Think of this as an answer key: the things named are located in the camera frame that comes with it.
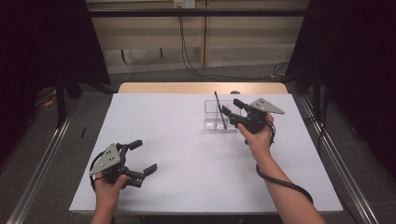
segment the power outlet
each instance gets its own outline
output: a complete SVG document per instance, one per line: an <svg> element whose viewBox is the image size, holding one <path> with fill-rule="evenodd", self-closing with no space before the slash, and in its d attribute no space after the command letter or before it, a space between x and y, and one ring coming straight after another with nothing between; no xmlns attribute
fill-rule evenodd
<svg viewBox="0 0 396 224"><path fill-rule="evenodd" d="M184 8L184 0L174 0L174 8Z"/></svg>
<svg viewBox="0 0 396 224"><path fill-rule="evenodd" d="M184 8L195 8L195 0L184 0Z"/></svg>

